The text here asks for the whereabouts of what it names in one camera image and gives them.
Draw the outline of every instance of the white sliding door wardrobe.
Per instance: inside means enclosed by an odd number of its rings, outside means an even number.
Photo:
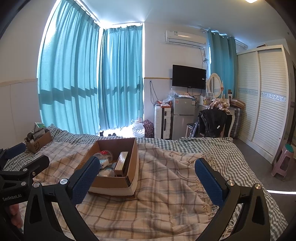
[[[247,50],[237,57],[237,99],[246,103],[239,138],[272,163],[287,142],[292,118],[292,61],[282,45]]]

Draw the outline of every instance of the air conditioner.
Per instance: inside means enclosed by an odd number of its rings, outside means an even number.
[[[203,36],[195,34],[167,30],[165,32],[165,42],[169,44],[179,44],[188,47],[205,48],[207,44],[207,39]]]

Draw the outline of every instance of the hand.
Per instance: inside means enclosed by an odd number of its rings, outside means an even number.
[[[9,211],[12,215],[11,217],[11,223],[16,226],[17,228],[22,227],[22,217],[20,215],[20,207],[18,204],[11,205],[9,207]]]

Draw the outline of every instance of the pink plastic stool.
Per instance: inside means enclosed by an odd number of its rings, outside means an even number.
[[[282,154],[281,154],[278,162],[276,162],[276,161],[274,162],[274,168],[271,172],[271,175],[274,176],[276,173],[278,173],[285,178],[285,176],[287,175],[288,169],[291,168],[291,166],[294,162],[293,156],[294,156],[293,148],[289,144],[284,145],[284,147],[282,148]],[[284,171],[283,169],[281,169],[281,165],[286,157],[289,158],[289,164],[288,164],[287,169]]]

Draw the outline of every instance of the louvered door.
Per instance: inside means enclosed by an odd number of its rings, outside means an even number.
[[[287,74],[282,49],[259,51],[261,98],[253,142],[274,156],[287,117]]]
[[[246,107],[242,114],[239,134],[252,141],[258,115],[260,70],[258,52],[238,55],[237,99]]]

